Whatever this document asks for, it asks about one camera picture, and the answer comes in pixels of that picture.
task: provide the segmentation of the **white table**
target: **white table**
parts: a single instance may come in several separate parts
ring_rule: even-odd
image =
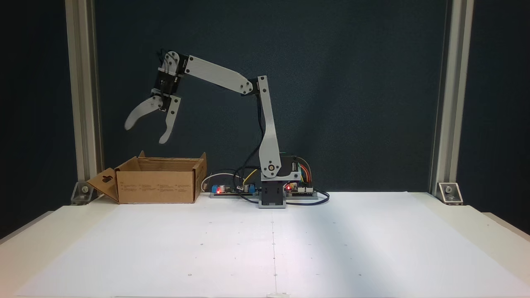
[[[429,194],[413,195],[498,264],[530,285],[530,242],[471,206],[446,206]],[[117,207],[107,198],[86,206],[64,206],[1,244],[0,296],[16,297],[14,293],[24,283]]]

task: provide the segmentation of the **open cardboard box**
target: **open cardboard box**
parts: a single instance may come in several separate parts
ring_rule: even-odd
[[[87,182],[118,204],[194,203],[206,174],[206,153],[183,159],[145,157],[142,151]]]

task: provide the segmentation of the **white paper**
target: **white paper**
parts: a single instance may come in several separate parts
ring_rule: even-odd
[[[120,205],[18,295],[491,297],[530,287],[407,193]]]

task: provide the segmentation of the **wire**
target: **wire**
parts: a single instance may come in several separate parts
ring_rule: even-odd
[[[301,159],[305,164],[307,165],[307,168],[309,169],[309,176],[313,178],[313,172],[311,172],[311,167],[309,166],[309,163],[305,161],[305,159],[301,158],[300,156],[297,156],[296,158]]]
[[[307,182],[311,182],[311,176],[309,175],[309,172],[307,171],[306,167],[300,164],[300,168],[304,170]]]
[[[213,174],[213,175],[210,175],[210,176],[204,178],[204,180],[200,183],[200,189],[201,189],[202,191],[205,191],[205,189],[202,188],[203,185],[204,185],[204,181],[206,181],[207,179],[209,179],[209,178],[211,178],[211,177],[218,176],[218,175],[229,175],[229,176],[236,176],[236,177],[238,177],[238,178],[241,178],[241,177],[239,177],[239,176],[237,176],[237,175],[235,175],[235,174],[232,174],[232,173],[217,173],[217,174]]]
[[[243,166],[239,167],[237,170],[234,171],[234,174],[233,174],[233,177],[232,177],[232,180],[234,182],[234,189],[237,193],[237,195],[239,195],[241,198],[251,202],[251,203],[254,203],[254,204],[257,204],[258,202],[257,201],[252,201],[250,199],[248,199],[247,197],[243,196],[241,194],[241,191],[237,188],[237,185],[235,184],[235,177],[236,177],[236,174],[239,174],[239,171],[240,170],[243,170],[243,172],[241,173],[241,176],[244,176],[244,173],[245,173],[245,169],[247,168],[247,163],[250,161],[250,159],[256,154],[256,152],[259,150],[260,146],[261,146],[261,142],[263,141],[263,137],[264,137],[264,130],[263,130],[263,125],[261,123],[261,113],[262,113],[262,106],[261,106],[261,101],[260,101],[260,98],[258,95],[256,95],[256,104],[258,106],[258,124],[259,124],[259,127],[260,127],[260,132],[261,132],[261,139],[259,141],[259,143],[257,144],[257,146],[254,148],[254,150],[249,154],[249,156],[246,158],[245,162],[243,163]]]
[[[324,204],[326,203],[327,201],[330,200],[330,194],[328,194],[327,192],[325,191],[321,191],[321,190],[318,190],[316,188],[314,188],[314,190],[316,192],[320,192],[321,194],[325,195],[326,198],[323,199],[323,200],[320,200],[320,201],[316,201],[316,202],[312,202],[312,203],[292,203],[292,202],[286,202],[287,205],[296,205],[296,206],[315,206],[315,205],[320,205],[320,204]]]
[[[256,172],[258,169],[255,169],[254,171],[252,171],[248,176],[246,176],[245,180],[243,180],[243,184],[242,185],[245,185],[245,182],[250,178],[250,176],[252,176],[252,174],[254,174],[254,172]]]
[[[256,94],[256,102],[258,104],[258,123],[260,125],[261,139],[263,139],[264,130],[263,130],[263,125],[261,124],[261,102],[257,94]]]
[[[215,173],[215,172],[219,172],[219,171],[235,171],[235,170],[234,170],[234,169],[218,169],[218,170],[215,170],[215,171],[210,172],[210,174],[208,174],[208,176],[205,178],[205,180],[208,179],[208,177],[211,178],[211,175],[212,175],[213,173]]]

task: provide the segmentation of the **yellow wire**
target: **yellow wire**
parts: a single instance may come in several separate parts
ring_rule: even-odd
[[[245,182],[247,181],[248,178],[250,178],[250,176],[252,176],[252,174],[254,174],[254,172],[256,172],[258,169],[255,169],[254,171],[252,171],[248,176],[246,176],[245,180],[243,180],[243,185],[245,185]]]

